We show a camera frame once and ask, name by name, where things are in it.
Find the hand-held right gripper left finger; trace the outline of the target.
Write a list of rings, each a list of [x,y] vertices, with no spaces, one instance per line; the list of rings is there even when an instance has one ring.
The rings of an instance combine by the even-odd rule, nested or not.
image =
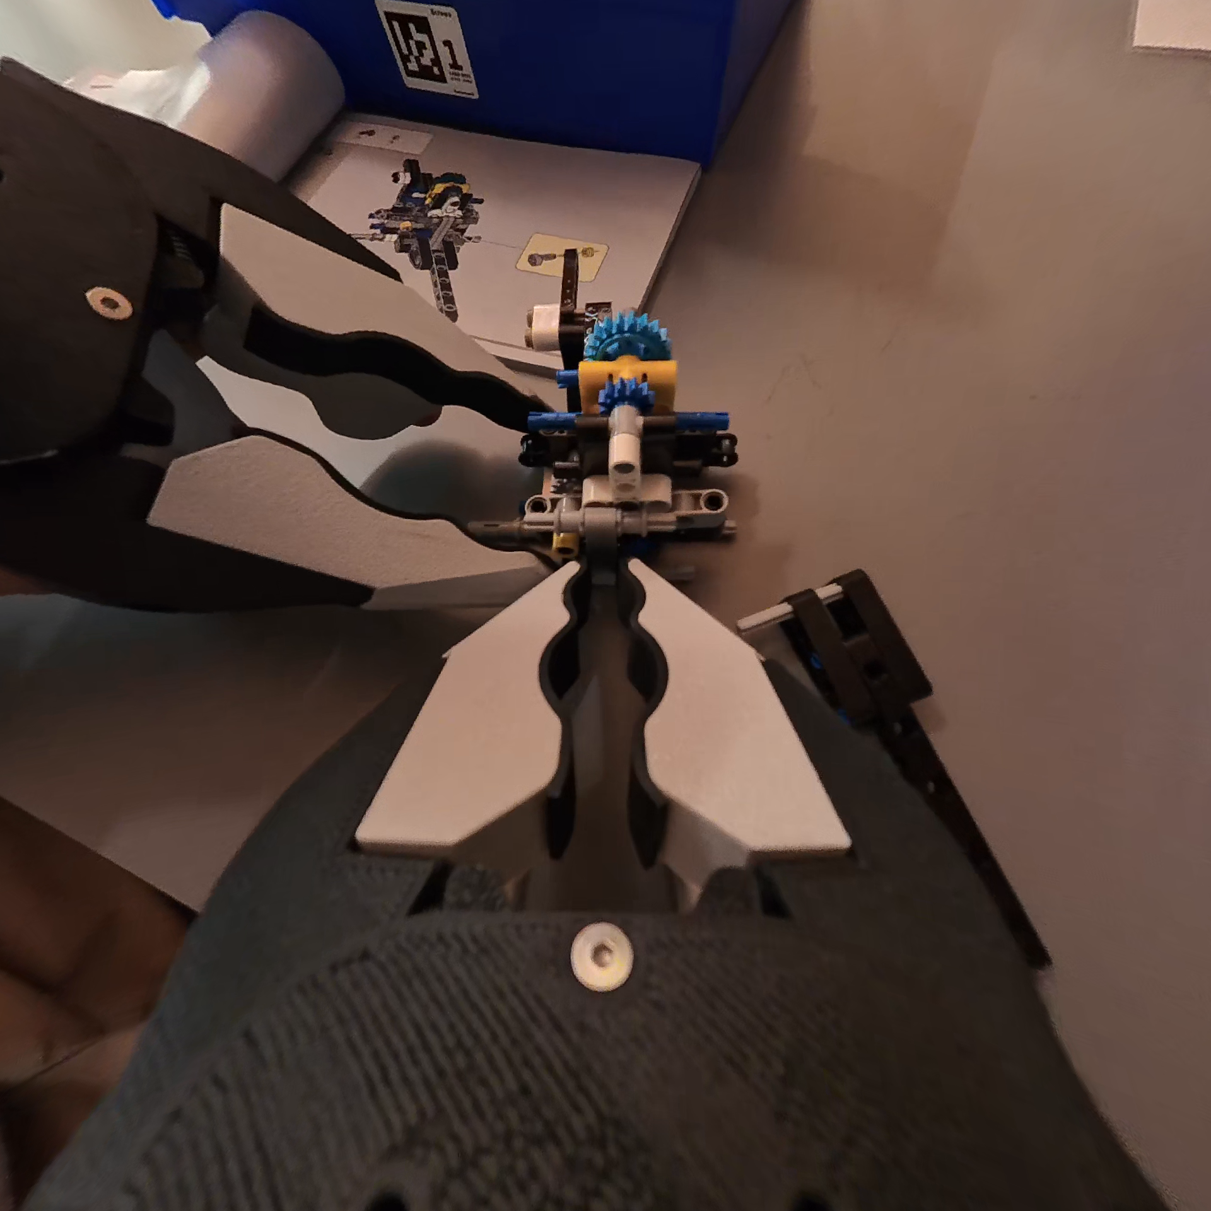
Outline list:
[[[435,860],[546,860],[574,829],[570,717],[593,582],[568,563],[451,648],[356,843]]]

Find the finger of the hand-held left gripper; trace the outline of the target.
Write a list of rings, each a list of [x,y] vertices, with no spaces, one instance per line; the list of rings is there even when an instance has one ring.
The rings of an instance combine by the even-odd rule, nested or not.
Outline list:
[[[295,390],[326,432],[396,437],[447,408],[508,432],[555,409],[397,278],[225,206],[206,356]]]
[[[449,518],[377,506],[326,461],[273,435],[176,458],[147,522],[358,584],[371,593],[368,610],[503,608],[553,572]]]

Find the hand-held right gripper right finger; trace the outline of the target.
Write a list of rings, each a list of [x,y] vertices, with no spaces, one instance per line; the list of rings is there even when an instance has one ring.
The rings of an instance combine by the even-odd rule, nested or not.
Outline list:
[[[853,841],[767,676],[765,662],[637,558],[617,568],[644,700],[629,828],[644,867],[693,910],[720,871],[840,859]]]

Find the lego gear model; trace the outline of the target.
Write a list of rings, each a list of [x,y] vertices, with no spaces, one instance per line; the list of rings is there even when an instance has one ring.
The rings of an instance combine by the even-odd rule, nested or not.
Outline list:
[[[496,548],[580,562],[596,584],[618,563],[674,541],[731,541],[731,501],[703,473],[736,465],[726,411],[679,411],[670,335],[637,311],[580,304],[582,251],[563,252],[556,306],[534,306],[525,342],[556,351],[561,411],[532,411],[520,463],[542,472],[515,522],[468,530]]]

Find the black lego beam assembly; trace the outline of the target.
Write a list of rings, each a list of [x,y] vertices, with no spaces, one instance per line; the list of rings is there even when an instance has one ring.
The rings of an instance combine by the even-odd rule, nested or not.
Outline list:
[[[783,634],[815,693],[884,750],[945,826],[1026,964],[1049,971],[1052,957],[1043,940],[916,715],[916,705],[933,696],[933,684],[869,574],[855,568],[783,598],[739,619],[736,631],[751,646],[776,631]]]

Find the lego instruction booklet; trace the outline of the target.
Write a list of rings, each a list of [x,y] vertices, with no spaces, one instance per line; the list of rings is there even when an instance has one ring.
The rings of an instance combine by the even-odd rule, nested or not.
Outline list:
[[[532,308],[556,308],[565,251],[579,306],[643,311],[700,168],[349,114],[290,176],[292,192],[389,264],[489,354],[553,375]]]

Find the silver grey cylinder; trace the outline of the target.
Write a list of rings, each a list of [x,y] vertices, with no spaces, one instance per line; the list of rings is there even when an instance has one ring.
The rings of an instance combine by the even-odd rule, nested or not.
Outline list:
[[[159,71],[81,71],[74,93],[185,133],[283,181],[345,104],[340,74],[301,26],[235,17],[190,59]]]

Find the blue box with tag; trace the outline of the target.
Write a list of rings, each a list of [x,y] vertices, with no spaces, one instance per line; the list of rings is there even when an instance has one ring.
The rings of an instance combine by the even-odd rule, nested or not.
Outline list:
[[[330,52],[351,109],[563,147],[708,166],[789,2],[454,2],[451,40],[477,97],[404,81],[375,2],[349,2]]]

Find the white paper sheet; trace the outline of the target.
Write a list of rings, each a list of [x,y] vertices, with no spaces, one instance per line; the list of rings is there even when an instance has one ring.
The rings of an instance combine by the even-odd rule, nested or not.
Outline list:
[[[1209,2],[1137,2],[1132,47],[1209,54]]]

